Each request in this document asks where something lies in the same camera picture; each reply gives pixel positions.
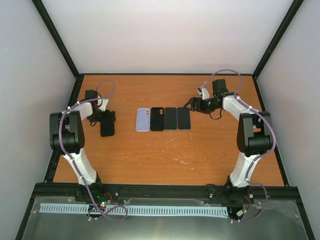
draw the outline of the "black metal frame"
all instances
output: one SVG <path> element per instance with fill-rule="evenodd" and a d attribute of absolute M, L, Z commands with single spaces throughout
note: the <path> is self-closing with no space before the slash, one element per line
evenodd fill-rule
<path fill-rule="evenodd" d="M 277 44 L 279 43 L 280 39 L 284 35 L 290 22 L 292 21 L 297 11 L 299 10 L 299 7 L 303 3 L 303 1 L 304 0 L 293 0 L 292 5 L 287 11 L 283 21 L 281 22 L 268 48 L 266 49 L 264 55 L 262 56 L 260 62 L 258 63 L 254 73 L 242 74 L 244 76 L 252 76 L 254 86 L 258 95 L 258 99 L 263 111 L 266 110 L 266 108 L 259 90 L 257 79 L 260 73 L 262 72 L 264 66 L 266 65 L 268 59 L 270 58 L 271 54 L 273 53 L 274 49 L 276 48 Z M 71 72 L 75 77 L 75 83 L 74 83 L 72 93 L 68 102 L 68 106 L 76 103 L 85 75 L 198 75 L 198 76 L 210 75 L 210 73 L 208 74 L 206 73 L 185 73 L 185 74 L 183 73 L 82 73 L 82 74 L 79 74 L 71 56 L 69 55 L 42 1 L 32 0 L 32 2 L 34 3 L 34 6 L 38 10 L 43 22 L 47 26 L 52 38 L 57 44 L 59 50 L 61 51 L 62 56 L 64 57 L 66 63 L 68 64 Z M 218 74 L 218 75 L 233 76 L 235 74 Z M 286 172 L 285 172 L 278 148 L 275 149 L 275 156 L 278 162 L 278 166 L 281 172 L 284 186 L 283 187 L 267 186 L 266 189 L 268 192 L 268 196 L 270 196 L 272 200 L 295 200 L 297 203 L 307 236 L 310 240 L 313 240 L 315 239 L 315 237 L 313 235 L 307 214 L 305 212 L 305 208 L 303 206 L 298 188 L 289 186 L 288 178 L 286 176 Z M 53 183 L 53 179 L 56 173 L 59 159 L 60 159 L 60 155 L 54 151 L 51 155 L 50 162 L 49 162 L 43 183 L 37 183 L 34 187 L 29 204 L 25 211 L 24 218 L 20 225 L 20 229 L 16 236 L 16 240 L 20 240 L 23 237 L 24 230 L 26 228 L 29 215 L 31 213 L 31 209 L 36 197 L 65 196 L 65 197 L 76 197 L 76 199 L 79 201 L 86 201 L 86 202 L 89 201 L 88 198 L 83 197 L 83 195 L 81 194 L 82 188 L 77 183 Z M 212 184 L 207 186 L 103 184 L 102 188 L 106 192 L 107 191 L 110 192 L 118 203 L 123 203 L 123 200 L 127 200 L 130 198 L 159 198 L 159 199 L 179 198 L 179 199 L 196 199 L 196 200 L 201 200 L 201 201 L 204 201 L 205 203 L 211 203 L 211 204 L 222 204 L 225 207 L 239 206 L 239 204 L 232 204 L 225 201 L 221 202 L 221 200 L 219 199 L 210 197 L 210 193 L 223 191 L 225 188 L 224 186 L 215 186 Z M 263 190 L 259 187 L 250 187 L 250 191 L 254 195 L 255 199 L 259 199 L 259 198 L 263 199 L 265 197 Z"/>

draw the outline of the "wooden table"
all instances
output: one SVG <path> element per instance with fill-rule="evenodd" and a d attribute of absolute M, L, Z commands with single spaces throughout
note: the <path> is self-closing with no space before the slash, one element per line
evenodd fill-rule
<path fill-rule="evenodd" d="M 78 99 L 85 90 L 96 89 L 103 79 L 113 79 L 116 91 L 109 97 L 108 109 L 116 112 L 115 135 L 100 136 L 100 124 L 91 127 L 83 121 L 85 152 L 103 183 L 223 185 L 238 159 L 236 137 L 238 121 L 228 112 L 212 120 L 206 114 L 191 112 L 191 130 L 136 132 L 138 108 L 182 107 L 191 97 L 198 97 L 197 87 L 208 76 L 201 75 L 86 75 Z M 225 79 L 229 91 L 240 84 L 237 76 Z M 251 76 L 239 91 L 241 98 L 261 109 Z M 112 88 L 106 82 L 98 92 L 103 96 Z M 212 113 L 219 116 L 219 111 Z M 251 181 L 267 186 L 283 186 L 275 154 L 261 159 Z M 77 182 L 69 163 L 60 158 L 54 182 Z"/>

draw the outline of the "wooden tabletop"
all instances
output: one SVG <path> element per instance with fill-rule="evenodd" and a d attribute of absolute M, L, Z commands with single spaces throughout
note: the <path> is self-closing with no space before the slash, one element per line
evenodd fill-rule
<path fill-rule="evenodd" d="M 113 79 L 116 90 L 109 97 L 108 109 L 115 111 L 115 135 L 100 136 L 100 124 L 91 127 L 82 122 L 85 134 L 84 150 L 103 183 L 111 184 L 171 184 L 223 185 L 233 171 L 239 150 L 236 137 L 238 121 L 228 112 L 219 120 L 209 115 L 190 112 L 191 130 L 136 131 L 138 108 L 183 107 L 198 97 L 197 87 L 208 76 L 200 75 L 86 75 L 79 93 L 96 89 L 101 80 Z M 206 85 L 212 94 L 211 81 L 225 79 L 230 92 L 240 84 L 237 76 L 213 77 Z M 261 110 L 251 76 L 244 77 L 239 91 L 249 105 Z M 103 96 L 112 89 L 103 83 L 98 92 Z M 219 111 L 212 113 L 219 116 Z M 275 154 L 262 158 L 251 178 L 266 186 L 283 186 Z M 78 182 L 69 163 L 60 158 L 54 182 Z"/>

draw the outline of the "black phone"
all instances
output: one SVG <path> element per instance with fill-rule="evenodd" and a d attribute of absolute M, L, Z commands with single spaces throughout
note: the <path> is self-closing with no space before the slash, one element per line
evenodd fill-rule
<path fill-rule="evenodd" d="M 178 116 L 178 129 L 179 130 L 190 130 L 190 110 L 185 107 L 178 107 L 177 111 Z"/>
<path fill-rule="evenodd" d="M 165 129 L 165 110 L 163 107 L 153 107 L 150 111 L 150 130 L 163 131 Z"/>
<path fill-rule="evenodd" d="M 166 107 L 164 109 L 164 129 L 177 130 L 177 108 Z"/>

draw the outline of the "white panel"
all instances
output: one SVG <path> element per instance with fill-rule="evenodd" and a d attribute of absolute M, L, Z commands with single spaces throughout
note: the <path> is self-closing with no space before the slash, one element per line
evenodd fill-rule
<path fill-rule="evenodd" d="M 0 239 L 12 240 L 52 152 L 49 114 L 75 79 L 31 0 L 1 1 L 0 16 Z"/>
<path fill-rule="evenodd" d="M 285 171 L 320 239 L 320 1 L 304 1 L 258 78 Z"/>
<path fill-rule="evenodd" d="M 292 0 L 44 0 L 81 73 L 253 73 Z"/>

